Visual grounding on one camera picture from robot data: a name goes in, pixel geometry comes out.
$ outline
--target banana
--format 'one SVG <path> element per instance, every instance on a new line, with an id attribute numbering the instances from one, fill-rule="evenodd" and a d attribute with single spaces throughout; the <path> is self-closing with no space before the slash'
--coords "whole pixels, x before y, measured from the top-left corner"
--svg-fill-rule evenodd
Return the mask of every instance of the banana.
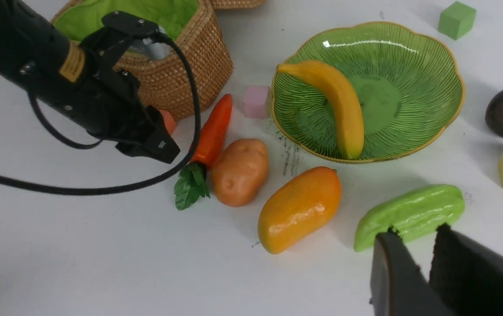
<path id="1" fill-rule="evenodd" d="M 333 66 L 316 60 L 279 64 L 277 72 L 295 76 L 326 96 L 334 111 L 340 154 L 348 160 L 359 158 L 364 146 L 363 113 L 351 82 Z"/>

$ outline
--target wicker basket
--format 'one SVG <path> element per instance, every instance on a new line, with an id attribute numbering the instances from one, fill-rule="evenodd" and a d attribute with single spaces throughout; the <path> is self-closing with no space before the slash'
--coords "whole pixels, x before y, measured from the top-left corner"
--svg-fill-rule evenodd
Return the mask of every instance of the wicker basket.
<path id="1" fill-rule="evenodd" d="M 246 9 L 263 4 L 265 0 L 210 0 L 213 8 L 221 9 Z"/>
<path id="2" fill-rule="evenodd" d="M 234 70 L 229 52 L 209 0 L 198 0 L 199 9 L 176 39 L 187 57 L 199 92 L 201 110 L 208 109 Z M 83 0 L 70 0 L 53 18 Z M 139 96 L 145 105 L 170 112 L 179 121 L 195 114 L 189 80 L 175 52 L 162 60 L 126 53 L 117 67 L 128 70 L 140 81 Z"/>

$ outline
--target white table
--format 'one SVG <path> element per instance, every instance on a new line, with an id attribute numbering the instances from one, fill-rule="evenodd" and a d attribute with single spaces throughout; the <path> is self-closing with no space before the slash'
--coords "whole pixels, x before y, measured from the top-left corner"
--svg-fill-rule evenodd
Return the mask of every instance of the white table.
<path id="1" fill-rule="evenodd" d="M 47 18 L 65 3 L 26 2 Z M 503 140 L 484 125 L 486 105 L 503 89 L 503 4 L 466 3 L 478 9 L 478 18 L 459 41 L 436 31 L 450 0 L 268 0 L 253 10 L 220 12 L 235 64 L 224 92 L 241 96 L 247 85 L 270 84 L 275 65 L 322 30 L 384 19 L 435 36 L 452 49 L 466 82 L 466 104 L 428 148 L 361 166 L 330 164 L 295 151 L 277 139 L 276 128 L 237 111 L 228 141 L 261 138 L 274 170 L 257 200 L 240 209 L 206 199 L 178 212 L 175 178 L 96 198 L 0 186 L 0 316 L 369 316 L 372 252 L 353 252 L 356 224 L 372 206 L 426 183 L 459 186 L 467 210 L 454 228 L 503 255 L 503 190 L 496 169 Z M 92 140 L 43 109 L 65 135 Z M 188 118 L 175 133 L 183 150 L 192 128 Z M 282 172 L 287 157 L 290 167 Z M 317 165 L 339 170 L 345 194 L 340 212 L 288 252 L 267 254 L 256 246 L 261 207 L 293 174 Z M 35 120 L 25 93 L 0 77 L 0 174 L 96 187 L 144 180 L 169 167 L 123 156 L 111 143 L 89 152 L 63 146 Z M 408 244 L 424 272 L 433 244 L 434 236 Z"/>

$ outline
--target orange object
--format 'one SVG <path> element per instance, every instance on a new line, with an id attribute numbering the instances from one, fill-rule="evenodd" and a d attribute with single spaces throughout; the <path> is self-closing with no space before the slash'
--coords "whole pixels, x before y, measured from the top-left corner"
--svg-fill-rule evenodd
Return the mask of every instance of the orange object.
<path id="1" fill-rule="evenodd" d="M 252 202 L 269 174 L 267 146 L 255 138 L 236 140 L 222 152 L 211 170 L 217 199 L 239 208 Z"/>
<path id="2" fill-rule="evenodd" d="M 177 123 L 173 119 L 173 116 L 167 112 L 166 110 L 160 110 L 162 117 L 164 118 L 165 129 L 168 130 L 168 133 L 171 135 L 173 131 L 176 130 Z"/>
<path id="3" fill-rule="evenodd" d="M 211 170 L 224 148 L 232 116 L 232 103 L 231 94 L 223 96 L 201 129 L 197 150 L 189 164 L 181 169 L 180 177 L 173 187 L 178 210 L 185 210 L 199 198 L 211 197 L 207 185 L 207 171 Z"/>
<path id="4" fill-rule="evenodd" d="M 316 167 L 299 174 L 265 203 L 259 215 L 259 241 L 271 254 L 284 252 L 328 224 L 341 195 L 335 170 Z"/>
<path id="5" fill-rule="evenodd" d="M 226 94 L 215 105 L 201 129 L 201 138 L 191 162 L 200 162 L 210 170 L 222 153 L 232 115 L 232 95 Z"/>

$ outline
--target robotic arm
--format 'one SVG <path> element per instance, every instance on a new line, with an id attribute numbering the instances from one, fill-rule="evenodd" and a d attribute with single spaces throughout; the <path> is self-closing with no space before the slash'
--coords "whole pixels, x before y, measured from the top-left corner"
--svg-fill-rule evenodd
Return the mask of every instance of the robotic arm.
<path id="1" fill-rule="evenodd" d="M 139 81 L 126 70 L 113 67 L 135 40 L 151 38 L 166 43 L 179 55 L 186 70 L 195 105 L 194 144 L 201 116 L 197 87 L 189 63 L 159 26 L 125 12 L 103 18 L 103 28 L 79 46 L 21 0 L 0 0 L 0 75 L 27 91 L 37 118 L 64 144 L 89 149 L 102 140 L 117 142 L 127 156 L 145 156 L 171 164 L 180 152 L 168 134 L 162 115 L 138 98 Z M 39 98 L 98 138 L 95 144 L 77 144 L 57 132 L 43 117 Z M 129 186 L 101 189 L 57 188 L 0 176 L 0 184 L 52 194 L 99 195 L 137 190 L 176 174 L 193 156 L 187 156 L 165 174 Z"/>

